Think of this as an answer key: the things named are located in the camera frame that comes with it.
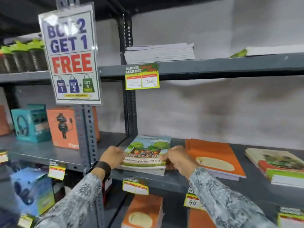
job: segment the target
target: teal box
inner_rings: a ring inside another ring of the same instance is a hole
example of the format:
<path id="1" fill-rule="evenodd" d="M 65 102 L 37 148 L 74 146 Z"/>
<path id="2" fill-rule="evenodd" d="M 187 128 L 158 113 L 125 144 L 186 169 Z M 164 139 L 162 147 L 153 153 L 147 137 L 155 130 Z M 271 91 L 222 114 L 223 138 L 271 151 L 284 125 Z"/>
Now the teal box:
<path id="1" fill-rule="evenodd" d="M 47 173 L 41 169 L 27 167 L 10 176 L 18 212 L 39 216 L 54 205 L 52 180 Z"/>
<path id="2" fill-rule="evenodd" d="M 45 105 L 29 104 L 28 108 L 11 112 L 18 140 L 36 143 L 51 140 Z"/>

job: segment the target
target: hand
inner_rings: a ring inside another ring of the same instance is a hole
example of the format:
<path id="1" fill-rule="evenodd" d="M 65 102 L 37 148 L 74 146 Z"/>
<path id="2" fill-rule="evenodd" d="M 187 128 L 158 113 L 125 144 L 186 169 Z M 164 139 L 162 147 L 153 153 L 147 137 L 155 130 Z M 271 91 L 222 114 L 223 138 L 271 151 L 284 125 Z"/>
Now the hand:
<path id="1" fill-rule="evenodd" d="M 172 169 L 172 165 L 179 173 L 185 176 L 188 180 L 194 170 L 201 166 L 187 154 L 183 146 L 175 146 L 167 151 L 167 153 L 159 157 L 162 161 L 169 160 L 169 169 Z"/>
<path id="2" fill-rule="evenodd" d="M 119 147 L 110 146 L 100 157 L 101 162 L 109 164 L 111 169 L 116 168 L 126 157 L 126 153 Z"/>

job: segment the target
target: gray floral sleeve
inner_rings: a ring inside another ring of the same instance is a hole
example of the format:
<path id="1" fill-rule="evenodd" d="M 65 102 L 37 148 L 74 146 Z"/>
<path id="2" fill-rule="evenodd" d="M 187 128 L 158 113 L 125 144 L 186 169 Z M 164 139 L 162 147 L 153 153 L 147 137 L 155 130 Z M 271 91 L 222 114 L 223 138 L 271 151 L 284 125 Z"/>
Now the gray floral sleeve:
<path id="1" fill-rule="evenodd" d="M 101 181 L 96 175 L 87 174 L 44 215 L 35 228 L 79 228 L 99 193 Z"/>
<path id="2" fill-rule="evenodd" d="M 257 205 L 222 184 L 205 168 L 197 168 L 189 183 L 217 228 L 277 228 Z"/>

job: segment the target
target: dark ceiling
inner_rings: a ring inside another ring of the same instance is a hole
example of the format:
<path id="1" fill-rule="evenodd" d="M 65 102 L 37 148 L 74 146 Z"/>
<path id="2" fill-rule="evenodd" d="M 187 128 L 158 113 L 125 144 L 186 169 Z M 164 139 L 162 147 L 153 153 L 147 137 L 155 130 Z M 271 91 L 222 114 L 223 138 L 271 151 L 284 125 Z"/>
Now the dark ceiling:
<path id="1" fill-rule="evenodd" d="M 80 0 L 94 2 L 97 21 L 209 0 Z M 56 10 L 55 0 L 0 0 L 0 39 L 40 32 L 38 14 Z"/>

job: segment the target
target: blue shopping bag icon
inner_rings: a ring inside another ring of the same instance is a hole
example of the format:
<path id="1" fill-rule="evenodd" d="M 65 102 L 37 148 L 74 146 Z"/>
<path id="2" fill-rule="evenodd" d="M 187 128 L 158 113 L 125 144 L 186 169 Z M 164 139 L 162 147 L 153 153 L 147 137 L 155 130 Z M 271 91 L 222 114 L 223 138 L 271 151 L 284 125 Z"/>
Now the blue shopping bag icon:
<path id="1" fill-rule="evenodd" d="M 75 77 L 72 75 L 69 81 L 70 81 L 70 92 L 79 93 L 80 91 L 79 91 L 77 79 L 75 79 Z"/>
<path id="2" fill-rule="evenodd" d="M 59 93 L 67 93 L 67 87 L 65 86 L 64 80 L 60 76 L 57 79 L 57 87 Z"/>

